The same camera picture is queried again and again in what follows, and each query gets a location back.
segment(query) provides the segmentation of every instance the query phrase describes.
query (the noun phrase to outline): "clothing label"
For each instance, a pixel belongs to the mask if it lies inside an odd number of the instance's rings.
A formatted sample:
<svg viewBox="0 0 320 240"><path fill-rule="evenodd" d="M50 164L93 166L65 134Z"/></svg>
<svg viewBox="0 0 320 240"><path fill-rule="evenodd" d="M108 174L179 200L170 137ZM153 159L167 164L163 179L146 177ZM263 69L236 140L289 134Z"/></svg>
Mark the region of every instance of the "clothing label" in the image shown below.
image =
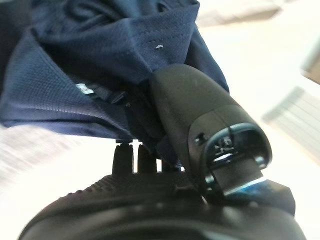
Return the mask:
<svg viewBox="0 0 320 240"><path fill-rule="evenodd" d="M78 89L80 89L80 91L83 94L93 94L94 93L94 91L92 89L90 89L90 88L87 88L87 86L84 83L76 84L76 87Z"/></svg>

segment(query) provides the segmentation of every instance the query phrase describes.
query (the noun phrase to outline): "navy mesh fabric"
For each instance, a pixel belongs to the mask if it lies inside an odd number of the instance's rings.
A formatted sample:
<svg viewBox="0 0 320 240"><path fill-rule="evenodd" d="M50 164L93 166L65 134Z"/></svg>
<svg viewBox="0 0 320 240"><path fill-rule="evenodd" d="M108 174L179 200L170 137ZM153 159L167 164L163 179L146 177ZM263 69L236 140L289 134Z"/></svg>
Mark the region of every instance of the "navy mesh fabric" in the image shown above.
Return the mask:
<svg viewBox="0 0 320 240"><path fill-rule="evenodd" d="M198 9L195 0L34 0L6 68L0 122L155 145L165 133L148 94L153 71L185 63L229 90L197 30ZM92 98L75 79L127 99Z"/></svg>
<svg viewBox="0 0 320 240"><path fill-rule="evenodd" d="M0 94L10 55L30 24L30 0L0 0Z"/></svg>

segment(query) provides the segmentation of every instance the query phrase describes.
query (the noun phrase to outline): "navy blue shirt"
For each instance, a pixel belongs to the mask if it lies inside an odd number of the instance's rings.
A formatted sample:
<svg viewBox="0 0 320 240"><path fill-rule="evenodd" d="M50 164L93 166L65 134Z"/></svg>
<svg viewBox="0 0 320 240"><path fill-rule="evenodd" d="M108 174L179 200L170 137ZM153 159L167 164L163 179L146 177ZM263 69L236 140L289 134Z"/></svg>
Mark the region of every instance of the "navy blue shirt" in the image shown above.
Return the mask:
<svg viewBox="0 0 320 240"><path fill-rule="evenodd" d="M32 1L31 25L6 64L1 124L152 149L165 135L149 95L153 71L184 63L229 90L198 32L198 9L195 0Z"/></svg>

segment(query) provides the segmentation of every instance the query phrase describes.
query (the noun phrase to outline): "navy blue fabric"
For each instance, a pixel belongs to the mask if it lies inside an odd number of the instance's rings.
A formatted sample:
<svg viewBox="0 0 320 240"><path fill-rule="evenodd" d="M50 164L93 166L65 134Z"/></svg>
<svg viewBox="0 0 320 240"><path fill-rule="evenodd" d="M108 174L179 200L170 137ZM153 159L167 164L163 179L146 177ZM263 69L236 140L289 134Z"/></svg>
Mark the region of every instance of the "navy blue fabric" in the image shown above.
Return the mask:
<svg viewBox="0 0 320 240"><path fill-rule="evenodd" d="M153 71L185 63L229 90L197 30L198 9L195 0L34 0L6 69L0 122L154 147L165 132L149 96ZM75 79L127 99L93 99Z"/></svg>
<svg viewBox="0 0 320 240"><path fill-rule="evenodd" d="M10 55L30 24L29 3L30 0L0 1L0 94Z"/></svg>

